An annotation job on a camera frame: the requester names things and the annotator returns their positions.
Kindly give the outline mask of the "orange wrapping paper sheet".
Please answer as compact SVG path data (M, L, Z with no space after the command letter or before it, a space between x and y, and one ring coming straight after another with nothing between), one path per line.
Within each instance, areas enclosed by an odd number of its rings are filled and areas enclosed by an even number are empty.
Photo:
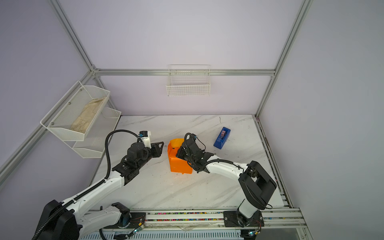
M192 174L191 168L185 160L179 159L176 155L184 139L173 139L170 141L167 149L170 170L172 173Z

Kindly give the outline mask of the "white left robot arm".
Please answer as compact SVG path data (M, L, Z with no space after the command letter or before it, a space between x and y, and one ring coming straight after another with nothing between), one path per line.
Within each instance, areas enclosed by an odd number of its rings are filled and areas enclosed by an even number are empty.
M152 158L159 158L164 143L133 143L121 162L110 175L84 191L62 202L53 200L43 210L34 240L78 240L81 237L115 224L129 225L130 209L116 202L111 206L88 214L105 197L132 181L140 169Z

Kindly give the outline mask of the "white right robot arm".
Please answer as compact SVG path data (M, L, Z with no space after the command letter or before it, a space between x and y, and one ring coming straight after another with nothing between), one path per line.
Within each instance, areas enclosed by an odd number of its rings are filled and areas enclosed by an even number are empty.
M186 161L197 173L218 174L237 181L245 196L238 207L238 215L246 219L266 209L277 189L276 181L256 161L241 164L202 150L192 151L184 147L178 150L176 156Z

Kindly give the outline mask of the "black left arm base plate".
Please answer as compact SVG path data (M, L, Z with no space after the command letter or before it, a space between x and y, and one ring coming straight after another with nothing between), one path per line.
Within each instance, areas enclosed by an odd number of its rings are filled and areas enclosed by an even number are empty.
M123 217L117 224L104 227L104 229L135 229L146 220L145 212L130 212L128 217Z

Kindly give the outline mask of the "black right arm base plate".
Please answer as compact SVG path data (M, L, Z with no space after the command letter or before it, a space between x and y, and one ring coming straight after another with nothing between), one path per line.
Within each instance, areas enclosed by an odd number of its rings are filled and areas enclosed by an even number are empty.
M265 226L264 218L259 210L250 218L245 217L239 211L224 211L223 215L225 227L258 228Z

